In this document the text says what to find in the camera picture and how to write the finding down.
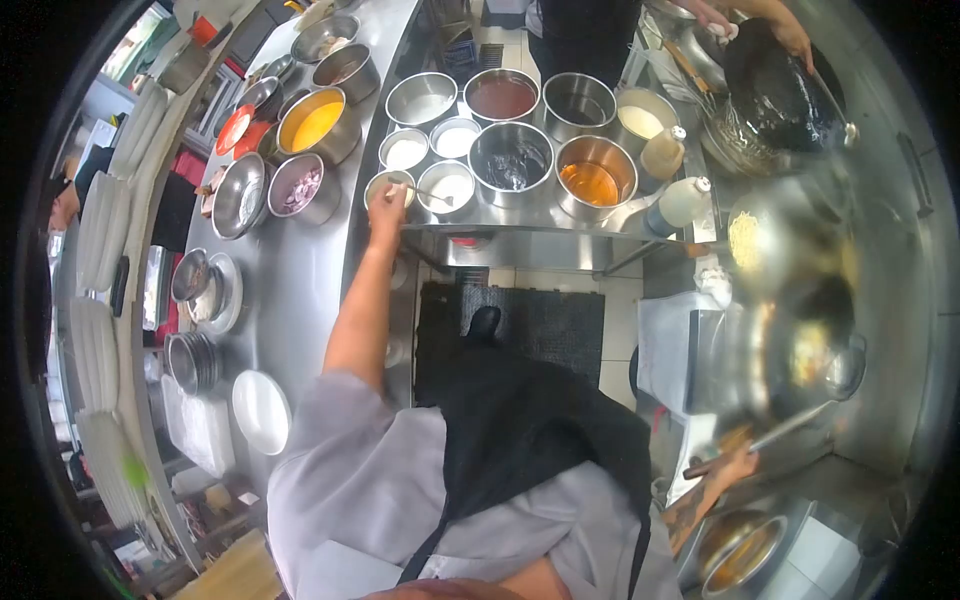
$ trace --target plastic bottle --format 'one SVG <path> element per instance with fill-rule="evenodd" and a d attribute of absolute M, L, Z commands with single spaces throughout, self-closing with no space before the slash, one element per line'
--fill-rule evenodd
<path fill-rule="evenodd" d="M 688 177 L 674 181 L 647 210 L 647 225 L 657 235 L 668 237 L 702 215 L 710 205 L 710 181 Z"/>
<path fill-rule="evenodd" d="M 653 194 L 664 181 L 670 181 L 684 162 L 686 130 L 680 126 L 663 130 L 647 142 L 637 165 L 637 188 Z"/>

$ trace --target gray shirt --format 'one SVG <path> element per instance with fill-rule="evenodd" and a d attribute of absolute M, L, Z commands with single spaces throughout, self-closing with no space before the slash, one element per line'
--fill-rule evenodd
<path fill-rule="evenodd" d="M 350 373 L 318 378 L 267 491 L 271 550 L 294 598 L 347 600 L 396 581 L 440 520 L 445 437 L 439 409 L 395 413 Z M 650 515 L 634 600 L 680 598 L 666 528 Z M 495 582 L 547 555 L 574 600 L 624 600 L 640 527 L 610 476 L 583 463 L 451 524 L 420 577 Z M 365 579 L 349 574 L 367 559 L 386 567 L 379 587 L 332 581 Z"/>

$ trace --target black rubber mat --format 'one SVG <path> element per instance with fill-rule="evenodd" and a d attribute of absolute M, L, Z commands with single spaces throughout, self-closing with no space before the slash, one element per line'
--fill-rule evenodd
<path fill-rule="evenodd" d="M 427 281 L 420 292 L 417 373 L 442 369 L 481 306 L 502 315 L 496 338 L 504 348 L 570 367 L 600 385 L 604 297 Z"/>

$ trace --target white plate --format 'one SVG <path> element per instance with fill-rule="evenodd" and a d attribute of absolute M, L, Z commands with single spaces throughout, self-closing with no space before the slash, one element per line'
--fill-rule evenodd
<path fill-rule="evenodd" d="M 233 382 L 233 414 L 250 444 L 267 455 L 279 454 L 290 435 L 290 405 L 266 373 L 244 371 Z"/>
<path fill-rule="evenodd" d="M 208 323 L 204 322 L 202 325 L 210 333 L 227 333 L 236 324 L 240 309 L 243 307 L 243 279 L 240 276 L 240 269 L 227 254 L 218 252 L 210 256 L 209 262 L 224 274 L 224 293 L 227 294 L 227 304 L 216 319 Z"/>

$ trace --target red lid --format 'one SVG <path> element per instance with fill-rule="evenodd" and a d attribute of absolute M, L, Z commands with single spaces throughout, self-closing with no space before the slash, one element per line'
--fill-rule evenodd
<path fill-rule="evenodd" d="M 233 159 L 236 160 L 247 152 L 255 151 L 256 146 L 260 143 L 260 140 L 263 139 L 263 134 L 266 133 L 270 127 L 271 124 L 266 121 L 253 121 L 250 123 L 243 137 L 241 137 L 240 141 L 233 147 Z"/>
<path fill-rule="evenodd" d="M 213 147 L 213 151 L 217 153 L 217 156 L 225 155 L 231 148 L 236 146 L 252 121 L 253 105 L 244 105 L 238 108 L 230 118 L 227 119 L 224 128 L 220 130 L 220 135 L 217 136 L 217 143 Z"/>

